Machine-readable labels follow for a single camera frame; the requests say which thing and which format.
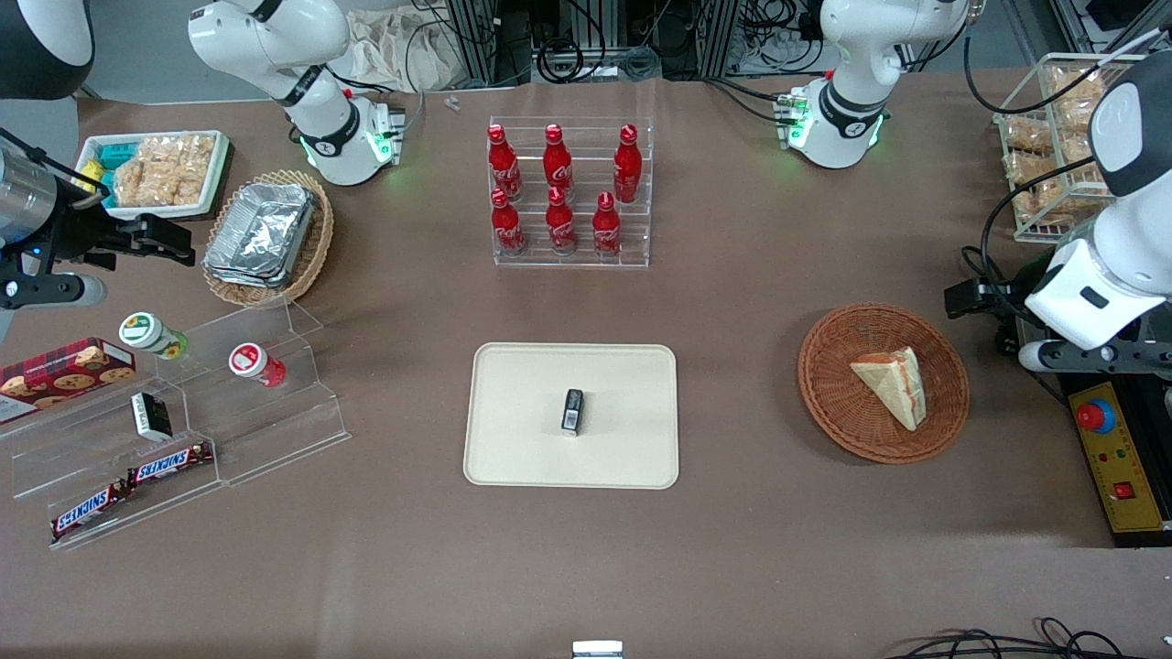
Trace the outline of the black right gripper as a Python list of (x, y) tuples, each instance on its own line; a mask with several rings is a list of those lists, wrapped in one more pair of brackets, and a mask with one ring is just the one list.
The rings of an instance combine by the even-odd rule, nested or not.
[(196, 251), (188, 227), (156, 215), (138, 215), (136, 220), (137, 242), (132, 236), (135, 223), (109, 216), (104, 206), (54, 209), (41, 226), (42, 274), (49, 274), (61, 260), (83, 261), (86, 254), (139, 254), (195, 266)]

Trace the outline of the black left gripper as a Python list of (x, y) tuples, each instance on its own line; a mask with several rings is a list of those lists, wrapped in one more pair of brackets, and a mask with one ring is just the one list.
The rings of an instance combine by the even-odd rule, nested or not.
[(946, 288), (945, 313), (949, 319), (975, 313), (996, 318), (1002, 324), (1031, 322), (1031, 312), (1026, 310), (1023, 298), (1014, 292), (1013, 285), (996, 284), (989, 276), (976, 276)]

